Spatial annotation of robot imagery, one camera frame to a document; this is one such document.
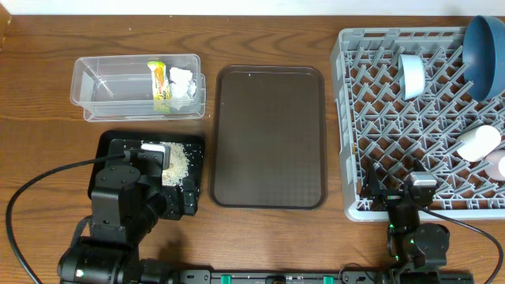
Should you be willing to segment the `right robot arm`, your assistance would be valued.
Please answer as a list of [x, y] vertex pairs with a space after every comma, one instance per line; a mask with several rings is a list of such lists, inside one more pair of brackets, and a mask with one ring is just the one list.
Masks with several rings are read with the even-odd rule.
[[504, 261], [501, 244], [489, 233], [462, 221], [437, 214], [427, 209], [438, 189], [435, 175], [427, 171], [420, 161], [396, 189], [385, 189], [376, 173], [374, 162], [368, 169], [360, 196], [372, 200], [374, 210], [384, 209], [388, 215], [387, 249], [394, 263], [384, 272], [372, 278], [374, 283], [472, 283], [471, 274], [454, 275], [440, 273], [447, 264], [450, 248], [450, 231], [443, 225], [422, 223], [420, 213], [472, 230], [489, 239], [497, 248], [499, 258], [491, 275], [492, 282], [499, 274]]

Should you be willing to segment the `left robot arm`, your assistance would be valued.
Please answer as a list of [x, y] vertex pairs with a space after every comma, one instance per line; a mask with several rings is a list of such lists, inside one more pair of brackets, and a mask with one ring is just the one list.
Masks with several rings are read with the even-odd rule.
[[184, 177], [180, 185], [165, 186], [156, 157], [133, 161], [127, 154], [108, 155], [48, 170], [22, 185], [6, 207], [6, 236], [19, 264], [34, 283], [41, 278], [21, 251], [13, 230], [16, 201], [35, 183], [53, 174], [100, 164], [89, 197], [92, 213], [82, 218], [69, 247], [61, 256], [57, 274], [62, 283], [171, 283], [176, 278], [158, 260], [142, 260], [139, 244], [161, 219], [178, 221], [195, 215], [196, 182]]

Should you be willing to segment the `yellow green snack wrapper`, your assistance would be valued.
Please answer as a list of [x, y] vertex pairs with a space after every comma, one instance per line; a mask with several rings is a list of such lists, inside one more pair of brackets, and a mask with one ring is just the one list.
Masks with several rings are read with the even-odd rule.
[[147, 65], [151, 70], [153, 109], [161, 114], [169, 114], [171, 94], [170, 83], [166, 76], [166, 65], [159, 61], [150, 61]]

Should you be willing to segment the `dark blue plate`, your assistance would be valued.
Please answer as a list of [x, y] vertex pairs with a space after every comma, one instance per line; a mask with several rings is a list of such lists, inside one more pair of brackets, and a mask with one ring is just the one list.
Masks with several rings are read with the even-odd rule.
[[475, 16], [466, 27], [462, 60], [471, 97], [482, 102], [504, 92], [504, 23], [490, 16]]

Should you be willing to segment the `pile of rice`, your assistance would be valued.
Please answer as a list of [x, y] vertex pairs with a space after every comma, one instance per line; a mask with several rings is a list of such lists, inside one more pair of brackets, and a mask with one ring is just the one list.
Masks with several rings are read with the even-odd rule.
[[176, 143], [148, 140], [123, 140], [123, 148], [139, 146], [141, 142], [167, 144], [171, 148], [170, 167], [162, 170], [153, 160], [129, 158], [129, 163], [140, 171], [140, 183], [161, 191], [163, 185], [181, 185], [184, 178], [201, 180], [204, 159], [204, 146], [196, 143]]

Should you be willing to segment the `light blue small bowl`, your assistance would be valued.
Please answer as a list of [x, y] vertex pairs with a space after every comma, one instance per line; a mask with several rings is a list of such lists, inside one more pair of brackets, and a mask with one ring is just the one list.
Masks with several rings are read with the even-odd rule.
[[425, 89], [425, 68], [419, 56], [401, 54], [398, 61], [402, 99], [415, 99]]

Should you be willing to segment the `pale green cup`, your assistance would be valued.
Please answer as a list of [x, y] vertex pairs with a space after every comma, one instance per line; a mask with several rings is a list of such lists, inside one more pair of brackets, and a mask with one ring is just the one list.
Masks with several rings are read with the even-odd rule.
[[498, 147], [501, 135], [497, 128], [482, 125], [461, 134], [456, 141], [462, 142], [458, 155], [466, 161], [477, 162]]

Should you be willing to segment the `white paper napkin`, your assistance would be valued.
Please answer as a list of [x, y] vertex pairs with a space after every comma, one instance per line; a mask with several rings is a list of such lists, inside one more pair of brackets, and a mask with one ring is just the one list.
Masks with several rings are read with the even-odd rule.
[[171, 67], [170, 74], [170, 105], [180, 110], [193, 103], [196, 94], [196, 81], [188, 69]]

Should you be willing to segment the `pink cup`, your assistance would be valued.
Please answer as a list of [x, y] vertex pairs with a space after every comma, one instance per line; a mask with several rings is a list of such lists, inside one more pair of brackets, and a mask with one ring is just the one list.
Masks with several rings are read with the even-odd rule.
[[490, 163], [484, 171], [486, 174], [496, 181], [505, 180], [505, 151], [493, 151], [485, 158], [486, 162]]

